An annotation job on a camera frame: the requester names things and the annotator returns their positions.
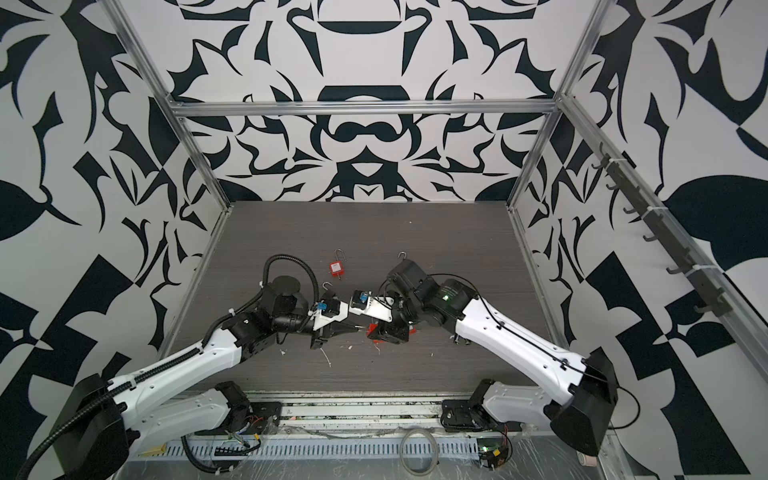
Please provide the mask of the bunch of keys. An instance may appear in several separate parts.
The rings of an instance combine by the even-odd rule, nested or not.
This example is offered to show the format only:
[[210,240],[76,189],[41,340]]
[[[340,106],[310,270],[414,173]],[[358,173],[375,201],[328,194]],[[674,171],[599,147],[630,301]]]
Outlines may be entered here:
[[468,346],[471,344],[471,341],[469,339],[463,338],[459,335],[453,335],[451,337],[451,340],[453,341],[454,344],[461,344],[465,346]]

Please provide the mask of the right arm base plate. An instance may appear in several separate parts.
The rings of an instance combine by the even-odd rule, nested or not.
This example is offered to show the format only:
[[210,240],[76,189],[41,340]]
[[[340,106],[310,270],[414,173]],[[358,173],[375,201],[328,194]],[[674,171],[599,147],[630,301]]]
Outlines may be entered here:
[[506,431],[521,432],[522,424],[516,421],[506,423],[494,420],[479,405],[469,400],[443,400],[441,402],[440,425],[449,433]]

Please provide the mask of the black hook rail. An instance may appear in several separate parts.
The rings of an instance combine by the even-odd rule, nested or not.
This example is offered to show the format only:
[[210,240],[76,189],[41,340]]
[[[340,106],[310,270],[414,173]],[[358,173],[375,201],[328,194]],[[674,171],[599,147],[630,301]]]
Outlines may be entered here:
[[613,181],[608,189],[623,194],[630,204],[624,212],[639,218],[650,231],[644,240],[659,243],[674,263],[666,269],[667,273],[683,275],[700,296],[703,304],[696,305],[694,310],[717,317],[731,313],[733,306],[726,298],[723,281],[718,278],[719,268],[698,250],[690,235],[653,193],[630,161],[623,157],[613,157],[604,151],[600,151],[599,155],[600,160],[594,167],[605,171]]

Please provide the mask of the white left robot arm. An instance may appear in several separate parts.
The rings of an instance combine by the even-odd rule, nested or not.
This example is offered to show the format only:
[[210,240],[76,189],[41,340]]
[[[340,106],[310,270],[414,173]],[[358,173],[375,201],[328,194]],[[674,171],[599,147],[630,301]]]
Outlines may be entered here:
[[311,348],[319,349],[337,335],[358,332],[348,316],[348,303],[322,291],[305,261],[272,255],[260,290],[215,320],[201,340],[130,374],[80,381],[16,476],[29,478],[44,454],[53,451],[64,478],[108,479],[131,457],[169,440],[219,428],[236,433],[246,426],[250,409],[238,385],[222,382],[186,400],[178,394],[247,361],[280,337],[306,335]]

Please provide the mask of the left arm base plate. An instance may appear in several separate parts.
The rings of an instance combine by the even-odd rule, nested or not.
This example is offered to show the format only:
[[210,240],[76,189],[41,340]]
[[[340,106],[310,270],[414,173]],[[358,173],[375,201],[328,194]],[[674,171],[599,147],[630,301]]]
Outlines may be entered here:
[[281,421],[283,404],[278,401],[251,402],[230,412],[223,428],[227,433],[265,434],[275,430]]

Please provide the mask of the green lit circuit board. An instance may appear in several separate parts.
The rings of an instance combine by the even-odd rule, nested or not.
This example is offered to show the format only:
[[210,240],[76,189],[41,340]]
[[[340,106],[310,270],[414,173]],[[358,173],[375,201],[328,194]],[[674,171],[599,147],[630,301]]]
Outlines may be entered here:
[[478,443],[478,464],[488,470],[499,469],[511,459],[513,451],[506,436],[481,439]]

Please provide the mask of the yellow connector block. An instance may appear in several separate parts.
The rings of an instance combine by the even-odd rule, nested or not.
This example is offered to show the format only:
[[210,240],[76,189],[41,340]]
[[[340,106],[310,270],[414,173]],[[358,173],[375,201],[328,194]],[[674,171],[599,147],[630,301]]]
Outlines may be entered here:
[[161,444],[161,445],[159,445],[157,447],[153,447],[153,448],[151,448],[149,450],[146,450],[146,451],[142,452],[141,456],[142,457],[160,456],[160,455],[164,455],[166,450],[167,450],[167,444],[164,443],[164,444]]

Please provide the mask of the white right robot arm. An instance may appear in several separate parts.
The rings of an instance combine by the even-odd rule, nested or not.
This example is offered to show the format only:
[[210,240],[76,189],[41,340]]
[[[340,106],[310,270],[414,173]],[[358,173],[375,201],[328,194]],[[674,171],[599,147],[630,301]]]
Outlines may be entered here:
[[386,292],[361,300],[362,314],[375,319],[372,340],[403,344],[412,328],[427,324],[451,332],[493,353],[542,391],[526,406],[507,395],[507,386],[489,381],[475,391],[479,415],[498,424],[546,424],[574,450],[596,456],[623,388],[607,355],[569,351],[519,325],[485,299],[468,279],[425,272],[403,260],[387,275]]

